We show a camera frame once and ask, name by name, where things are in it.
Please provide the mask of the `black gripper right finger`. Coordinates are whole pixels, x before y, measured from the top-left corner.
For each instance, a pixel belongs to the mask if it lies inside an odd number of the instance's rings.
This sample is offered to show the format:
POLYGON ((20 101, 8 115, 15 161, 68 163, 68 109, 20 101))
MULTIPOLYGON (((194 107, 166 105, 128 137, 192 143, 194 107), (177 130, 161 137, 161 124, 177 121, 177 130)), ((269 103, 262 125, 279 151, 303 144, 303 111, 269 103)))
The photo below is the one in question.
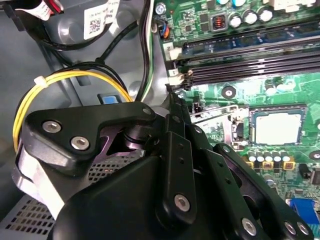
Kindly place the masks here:
POLYGON ((224 143, 212 146, 191 123, 186 101, 178 96, 191 142, 193 163, 200 168, 207 213, 223 240, 312 240, 307 223, 224 143))

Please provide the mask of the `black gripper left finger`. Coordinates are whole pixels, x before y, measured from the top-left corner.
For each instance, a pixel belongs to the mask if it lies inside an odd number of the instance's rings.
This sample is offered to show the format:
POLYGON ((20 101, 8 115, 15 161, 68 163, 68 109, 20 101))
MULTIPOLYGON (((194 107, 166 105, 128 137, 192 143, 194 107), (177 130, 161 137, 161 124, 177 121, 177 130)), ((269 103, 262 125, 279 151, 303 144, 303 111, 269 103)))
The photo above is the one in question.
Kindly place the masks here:
POLYGON ((186 123, 170 93, 160 109, 127 102, 30 113, 23 124, 17 168, 55 219, 80 191, 136 161, 192 155, 186 123))

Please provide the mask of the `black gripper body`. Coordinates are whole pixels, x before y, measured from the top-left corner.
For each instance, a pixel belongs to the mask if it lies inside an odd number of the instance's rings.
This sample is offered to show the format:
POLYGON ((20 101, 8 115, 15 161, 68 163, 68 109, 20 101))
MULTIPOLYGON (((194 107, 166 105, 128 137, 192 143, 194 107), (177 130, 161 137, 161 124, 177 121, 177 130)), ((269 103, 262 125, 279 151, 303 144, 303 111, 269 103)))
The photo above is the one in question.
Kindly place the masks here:
POLYGON ((238 240, 240 216, 221 199, 205 155, 146 157, 75 194, 54 240, 238 240))

